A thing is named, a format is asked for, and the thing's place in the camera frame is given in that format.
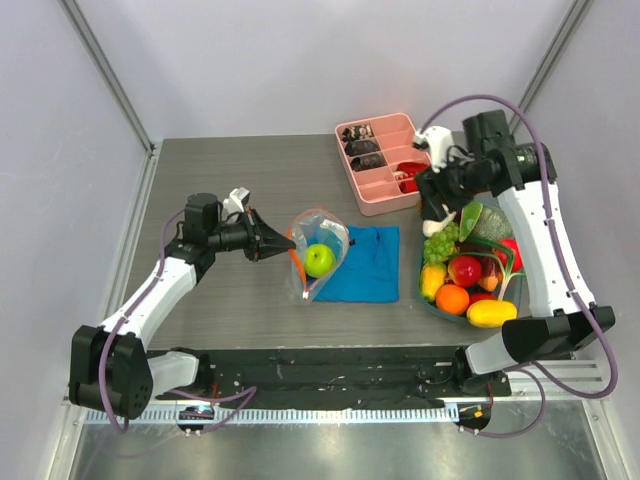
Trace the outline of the white radish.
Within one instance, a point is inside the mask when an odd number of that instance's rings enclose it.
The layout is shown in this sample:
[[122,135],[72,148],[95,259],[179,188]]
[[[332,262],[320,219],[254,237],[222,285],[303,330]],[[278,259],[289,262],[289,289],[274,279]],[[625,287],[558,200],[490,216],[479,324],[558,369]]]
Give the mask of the white radish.
[[456,212],[450,212],[444,220],[424,220],[422,223],[422,232],[426,238],[431,238],[436,233],[443,231],[456,217]]

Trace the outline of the watermelon slice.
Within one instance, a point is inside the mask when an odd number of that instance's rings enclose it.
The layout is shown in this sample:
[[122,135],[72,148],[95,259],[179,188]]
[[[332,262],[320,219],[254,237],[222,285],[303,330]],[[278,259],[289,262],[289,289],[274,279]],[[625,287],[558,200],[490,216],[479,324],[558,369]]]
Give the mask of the watermelon slice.
[[484,204],[478,200],[473,200],[461,210],[461,216],[459,221],[459,241],[464,242],[473,232],[476,227]]

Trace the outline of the clear zip top bag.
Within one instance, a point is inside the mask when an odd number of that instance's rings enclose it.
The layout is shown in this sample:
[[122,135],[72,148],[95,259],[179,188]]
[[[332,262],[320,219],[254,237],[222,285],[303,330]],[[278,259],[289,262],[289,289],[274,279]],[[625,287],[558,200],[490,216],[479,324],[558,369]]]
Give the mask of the clear zip top bag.
[[295,244],[289,251],[291,296],[300,303],[310,303],[346,259],[349,231],[333,214],[316,207],[298,215],[286,236]]

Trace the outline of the green apple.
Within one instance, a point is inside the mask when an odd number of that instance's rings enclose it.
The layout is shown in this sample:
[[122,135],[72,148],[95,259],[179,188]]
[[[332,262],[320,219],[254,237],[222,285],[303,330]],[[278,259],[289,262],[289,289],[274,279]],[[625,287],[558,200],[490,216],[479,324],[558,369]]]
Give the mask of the green apple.
[[304,262],[305,273],[312,278],[327,275],[336,264],[336,256],[331,248],[324,244],[311,245]]

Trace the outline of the orange fruit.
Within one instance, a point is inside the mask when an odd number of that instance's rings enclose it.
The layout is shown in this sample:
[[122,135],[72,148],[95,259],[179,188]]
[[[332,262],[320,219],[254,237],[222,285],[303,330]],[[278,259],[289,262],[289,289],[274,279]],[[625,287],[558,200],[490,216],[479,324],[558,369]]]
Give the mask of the orange fruit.
[[467,290],[455,284],[441,286],[435,296],[436,307],[451,315],[465,314],[469,303],[470,297]]

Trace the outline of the red apple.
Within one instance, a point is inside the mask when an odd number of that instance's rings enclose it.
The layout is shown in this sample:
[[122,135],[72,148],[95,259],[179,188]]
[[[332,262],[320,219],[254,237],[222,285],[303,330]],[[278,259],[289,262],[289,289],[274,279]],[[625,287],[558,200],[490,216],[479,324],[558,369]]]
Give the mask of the red apple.
[[523,262],[522,262],[522,258],[520,255],[520,251],[519,251],[519,247],[517,245],[517,242],[514,239],[503,239],[500,241],[500,243],[506,247],[509,248],[513,255],[514,255],[514,264],[513,264],[513,268],[512,271],[513,272],[520,272],[522,270],[523,267]]

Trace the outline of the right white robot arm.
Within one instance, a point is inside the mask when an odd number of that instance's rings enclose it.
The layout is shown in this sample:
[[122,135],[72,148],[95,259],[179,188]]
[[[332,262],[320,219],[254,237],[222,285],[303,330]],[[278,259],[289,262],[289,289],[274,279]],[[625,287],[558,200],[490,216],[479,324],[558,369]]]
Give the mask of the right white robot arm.
[[419,175],[423,219],[444,221],[475,196],[489,192],[513,231],[529,289],[529,316],[506,321],[499,333],[465,348],[451,371],[457,391],[472,395],[488,374],[551,355],[584,349],[615,323],[581,276],[559,209],[550,155],[534,144],[517,144],[503,111],[480,113],[463,122],[467,160],[449,150],[452,132],[431,126],[414,134],[413,145],[432,165]]

